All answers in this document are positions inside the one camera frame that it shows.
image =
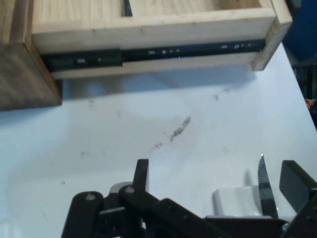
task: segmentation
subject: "saw blade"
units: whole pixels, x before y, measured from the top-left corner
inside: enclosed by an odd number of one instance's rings
[[[261,159],[258,167],[258,183],[262,212],[264,216],[271,216],[278,218],[277,208],[273,196],[271,184],[269,183],[264,155],[261,155]]]

